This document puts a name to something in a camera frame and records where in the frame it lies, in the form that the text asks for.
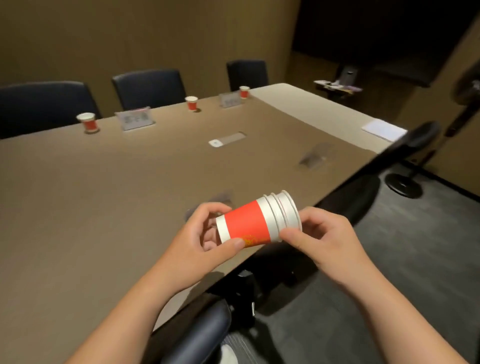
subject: white paper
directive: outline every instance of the white paper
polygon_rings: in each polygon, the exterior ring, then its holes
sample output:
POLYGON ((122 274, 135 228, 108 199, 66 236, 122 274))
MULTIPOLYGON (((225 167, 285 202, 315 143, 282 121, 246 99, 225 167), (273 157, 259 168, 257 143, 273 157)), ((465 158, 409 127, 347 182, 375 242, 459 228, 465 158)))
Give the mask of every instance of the white paper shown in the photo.
POLYGON ((227 92, 225 94, 220 94, 220 105, 223 108, 229 108, 231 106, 237 106, 241 104, 241 98, 238 91, 227 92))
POLYGON ((380 119, 372 120, 368 124, 364 125, 362 130, 379 136, 380 138, 388 140, 389 142, 396 142, 407 132, 405 129, 380 119))
POLYGON ((123 131, 155 124, 150 116, 150 108, 116 112, 115 115, 120 120, 123 131))

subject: stack of paper cups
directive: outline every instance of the stack of paper cups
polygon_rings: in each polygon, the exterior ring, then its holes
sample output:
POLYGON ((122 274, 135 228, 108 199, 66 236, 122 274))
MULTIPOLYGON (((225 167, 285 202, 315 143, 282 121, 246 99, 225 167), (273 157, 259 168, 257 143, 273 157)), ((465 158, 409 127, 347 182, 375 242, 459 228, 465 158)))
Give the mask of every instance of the stack of paper cups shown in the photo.
POLYGON ((300 216, 287 191, 263 195, 242 207, 216 218, 216 227, 222 243, 242 238, 245 246, 281 241, 283 228, 301 231, 300 216))

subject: floor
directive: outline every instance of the floor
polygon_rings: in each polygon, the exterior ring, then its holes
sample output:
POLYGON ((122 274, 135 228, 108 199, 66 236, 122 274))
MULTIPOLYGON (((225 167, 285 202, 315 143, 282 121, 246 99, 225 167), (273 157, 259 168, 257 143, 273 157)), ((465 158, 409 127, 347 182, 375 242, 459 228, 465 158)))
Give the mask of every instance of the floor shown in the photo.
MULTIPOLYGON (((401 166, 395 171, 405 172, 401 166)), ((410 200, 384 184, 355 230, 379 269, 469 362, 480 338, 480 204, 420 176, 424 196, 410 200)), ((239 363, 382 363, 354 303, 321 273, 300 293, 226 339, 239 363)))

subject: table surface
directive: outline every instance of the table surface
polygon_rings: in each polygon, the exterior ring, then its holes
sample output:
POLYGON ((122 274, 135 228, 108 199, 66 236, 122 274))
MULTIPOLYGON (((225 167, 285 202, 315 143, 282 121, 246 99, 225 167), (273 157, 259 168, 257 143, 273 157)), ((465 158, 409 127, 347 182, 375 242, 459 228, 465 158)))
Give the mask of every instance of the table surface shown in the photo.
MULTIPOLYGON (((282 189, 302 208, 388 146, 361 130, 371 117, 296 87, 252 95, 229 109, 218 97, 199 100, 200 113, 154 109, 155 125, 128 132, 107 118, 93 135, 78 124, 0 141, 1 362, 66 360, 158 259, 189 208, 225 190, 241 206, 282 189), (239 131, 241 141, 207 143, 239 131), (334 153, 314 170, 299 166, 318 142, 334 153)), ((156 327, 257 249, 173 297, 156 327)))

